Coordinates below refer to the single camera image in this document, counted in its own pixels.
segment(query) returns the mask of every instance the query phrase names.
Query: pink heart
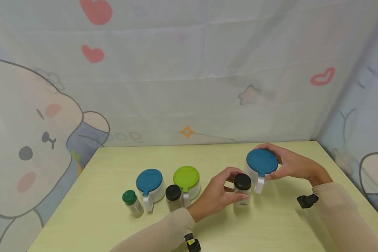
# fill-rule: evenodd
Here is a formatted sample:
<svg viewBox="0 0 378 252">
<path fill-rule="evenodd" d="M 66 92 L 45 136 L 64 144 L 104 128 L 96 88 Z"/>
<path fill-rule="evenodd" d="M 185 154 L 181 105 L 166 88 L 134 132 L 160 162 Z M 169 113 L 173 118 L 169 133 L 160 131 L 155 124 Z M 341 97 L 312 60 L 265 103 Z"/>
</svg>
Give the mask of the pink heart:
<svg viewBox="0 0 378 252">
<path fill-rule="evenodd" d="M 88 45 L 83 45 L 81 50 L 84 56 L 92 63 L 98 63 L 104 59 L 104 52 L 99 48 L 91 49 Z"/>
<path fill-rule="evenodd" d="M 329 84 L 332 81 L 334 75 L 335 69 L 333 67 L 329 67 L 324 73 L 314 75 L 309 82 L 311 82 L 311 84 L 315 86 L 323 86 Z"/>
<path fill-rule="evenodd" d="M 112 18 L 112 7 L 105 0 L 80 0 L 80 5 L 89 21 L 96 26 L 103 26 Z"/>
</svg>

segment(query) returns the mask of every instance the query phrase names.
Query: black spice jar lid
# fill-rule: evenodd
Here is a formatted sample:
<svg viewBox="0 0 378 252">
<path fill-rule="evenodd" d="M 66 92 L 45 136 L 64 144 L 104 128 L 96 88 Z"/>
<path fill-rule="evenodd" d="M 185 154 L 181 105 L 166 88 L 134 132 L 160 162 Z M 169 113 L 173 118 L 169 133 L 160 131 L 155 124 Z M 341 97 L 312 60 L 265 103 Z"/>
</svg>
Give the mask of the black spice jar lid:
<svg viewBox="0 0 378 252">
<path fill-rule="evenodd" d="M 242 191 L 246 191 L 251 188 L 251 178 L 245 173 L 240 173 L 234 178 L 234 186 Z"/>
<path fill-rule="evenodd" d="M 165 196 L 170 201 L 176 201 L 181 196 L 181 189 L 177 185 L 170 185 L 165 190 Z"/>
</svg>

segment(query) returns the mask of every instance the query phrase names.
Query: seasoning container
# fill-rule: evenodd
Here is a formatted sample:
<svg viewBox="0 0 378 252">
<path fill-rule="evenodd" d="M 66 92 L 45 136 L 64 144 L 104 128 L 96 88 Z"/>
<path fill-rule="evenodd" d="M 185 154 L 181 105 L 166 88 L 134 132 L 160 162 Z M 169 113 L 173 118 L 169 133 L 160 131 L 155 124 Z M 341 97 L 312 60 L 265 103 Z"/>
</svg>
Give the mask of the seasoning container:
<svg viewBox="0 0 378 252">
<path fill-rule="evenodd" d="M 234 178 L 234 193 L 236 194 L 246 194 L 248 195 L 248 199 L 244 199 L 243 201 L 234 203 L 236 207 L 248 207 L 249 200 L 251 196 L 251 178 L 246 175 L 245 173 L 240 173 L 235 176 Z"/>
<path fill-rule="evenodd" d="M 247 154 L 244 173 L 251 178 L 255 193 L 262 192 L 263 185 L 267 183 L 265 175 L 271 174 L 278 167 L 276 156 L 266 149 L 254 149 Z"/>
<path fill-rule="evenodd" d="M 122 195 L 122 201 L 131 210 L 134 218 L 139 218 L 144 213 L 144 208 L 141 206 L 136 193 L 133 190 L 128 190 Z"/>
<path fill-rule="evenodd" d="M 177 185 L 170 185 L 165 190 L 166 204 L 168 205 L 169 212 L 183 207 L 181 201 L 181 189 Z"/>
<path fill-rule="evenodd" d="M 152 212 L 154 204 L 161 201 L 165 195 L 162 174 L 157 169 L 141 172 L 136 179 L 136 187 L 143 195 L 143 206 L 147 212 Z"/>
<path fill-rule="evenodd" d="M 178 168 L 174 173 L 174 184 L 182 191 L 183 206 L 189 207 L 191 201 L 200 194 L 199 171 L 189 165 Z"/>
</svg>

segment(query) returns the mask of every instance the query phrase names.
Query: lime green lid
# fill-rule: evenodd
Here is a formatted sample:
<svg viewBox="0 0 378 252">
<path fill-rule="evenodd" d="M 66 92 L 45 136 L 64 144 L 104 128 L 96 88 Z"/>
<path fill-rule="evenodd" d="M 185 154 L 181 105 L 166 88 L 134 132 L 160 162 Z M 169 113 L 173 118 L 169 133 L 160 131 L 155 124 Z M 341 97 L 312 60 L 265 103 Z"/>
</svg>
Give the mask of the lime green lid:
<svg viewBox="0 0 378 252">
<path fill-rule="evenodd" d="M 125 191 L 122 195 L 122 201 L 125 202 L 126 205 L 131 206 L 136 202 L 136 193 L 133 190 Z"/>
<path fill-rule="evenodd" d="M 194 188 L 199 183 L 199 179 L 199 172 L 192 166 L 182 166 L 174 173 L 174 184 L 185 193 Z"/>
</svg>

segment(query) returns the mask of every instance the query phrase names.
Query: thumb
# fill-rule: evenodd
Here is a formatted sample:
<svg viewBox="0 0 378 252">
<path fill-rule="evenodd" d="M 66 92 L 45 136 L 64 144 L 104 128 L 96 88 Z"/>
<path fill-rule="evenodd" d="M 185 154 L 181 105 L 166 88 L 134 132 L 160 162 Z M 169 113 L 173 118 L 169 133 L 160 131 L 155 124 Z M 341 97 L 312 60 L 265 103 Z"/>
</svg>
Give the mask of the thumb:
<svg viewBox="0 0 378 252">
<path fill-rule="evenodd" d="M 232 203 L 246 200 L 248 197 L 246 194 L 225 194 L 225 204 L 228 206 Z"/>
</svg>

